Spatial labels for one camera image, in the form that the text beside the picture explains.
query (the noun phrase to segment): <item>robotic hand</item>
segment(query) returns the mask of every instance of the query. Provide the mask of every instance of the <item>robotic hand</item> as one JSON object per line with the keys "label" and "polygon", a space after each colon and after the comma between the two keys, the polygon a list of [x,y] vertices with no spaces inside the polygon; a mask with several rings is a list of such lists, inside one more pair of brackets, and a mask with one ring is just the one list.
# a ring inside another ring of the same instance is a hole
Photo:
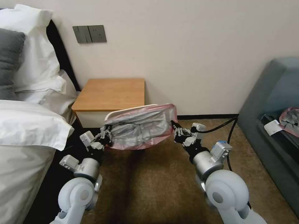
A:
{"label": "robotic hand", "polygon": [[58,204],[61,212],[51,224],[80,224],[85,210],[95,207],[102,183],[99,167],[106,145],[111,144],[111,126],[105,126],[95,137],[90,131],[80,136],[91,158],[79,160],[65,156],[60,165],[72,171],[76,178],[67,182],[59,192]]}
{"label": "robotic hand", "polygon": [[217,142],[211,152],[202,147],[206,127],[193,123],[191,130],[172,121],[174,141],[183,145],[189,160],[195,165],[196,181],[205,194],[209,206],[216,207],[224,224],[267,224],[248,206],[249,191],[236,173],[223,170],[223,161],[232,147],[225,141]]}

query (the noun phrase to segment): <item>brown carpet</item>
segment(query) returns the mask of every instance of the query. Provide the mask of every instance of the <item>brown carpet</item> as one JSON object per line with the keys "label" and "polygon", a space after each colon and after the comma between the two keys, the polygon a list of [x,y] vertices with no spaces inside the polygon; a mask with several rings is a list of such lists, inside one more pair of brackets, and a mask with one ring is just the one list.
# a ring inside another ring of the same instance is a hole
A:
{"label": "brown carpet", "polygon": [[[189,120],[180,124],[190,128],[199,122],[211,129],[225,121]],[[226,140],[229,129],[230,125],[206,134],[203,145],[210,149],[215,142]],[[268,224],[299,223],[238,126],[231,145],[232,169],[247,183],[253,209]],[[222,223],[195,182],[188,154],[172,138],[141,151],[106,150],[101,174],[97,206],[85,212],[82,224]]]}

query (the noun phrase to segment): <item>wall switch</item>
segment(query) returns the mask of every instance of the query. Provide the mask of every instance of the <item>wall switch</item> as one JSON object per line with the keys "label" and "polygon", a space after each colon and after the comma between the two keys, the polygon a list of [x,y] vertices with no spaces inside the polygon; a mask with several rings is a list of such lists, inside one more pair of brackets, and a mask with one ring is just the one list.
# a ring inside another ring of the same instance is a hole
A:
{"label": "wall switch", "polygon": [[73,26],[73,30],[78,43],[91,43],[91,37],[88,26]]}
{"label": "wall switch", "polygon": [[88,26],[88,30],[93,43],[107,42],[103,25]]}

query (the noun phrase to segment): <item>white paper label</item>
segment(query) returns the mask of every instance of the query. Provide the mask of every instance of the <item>white paper label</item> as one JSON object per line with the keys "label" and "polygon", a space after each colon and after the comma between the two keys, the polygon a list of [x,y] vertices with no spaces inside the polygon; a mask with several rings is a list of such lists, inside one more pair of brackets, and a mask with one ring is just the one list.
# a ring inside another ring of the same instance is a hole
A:
{"label": "white paper label", "polygon": [[273,135],[276,132],[279,132],[282,130],[282,128],[279,126],[279,122],[277,120],[273,120],[271,122],[269,122],[268,124],[266,124],[264,126],[266,132],[268,133],[268,135]]}

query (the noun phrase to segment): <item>white drawer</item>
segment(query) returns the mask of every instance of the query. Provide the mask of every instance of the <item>white drawer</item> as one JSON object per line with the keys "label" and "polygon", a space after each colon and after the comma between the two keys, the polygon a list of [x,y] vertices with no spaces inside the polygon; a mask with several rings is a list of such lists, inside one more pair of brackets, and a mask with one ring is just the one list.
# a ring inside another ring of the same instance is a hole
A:
{"label": "white drawer", "polygon": [[104,125],[104,120],[110,111],[80,112],[77,111],[77,117],[83,128],[100,128]]}

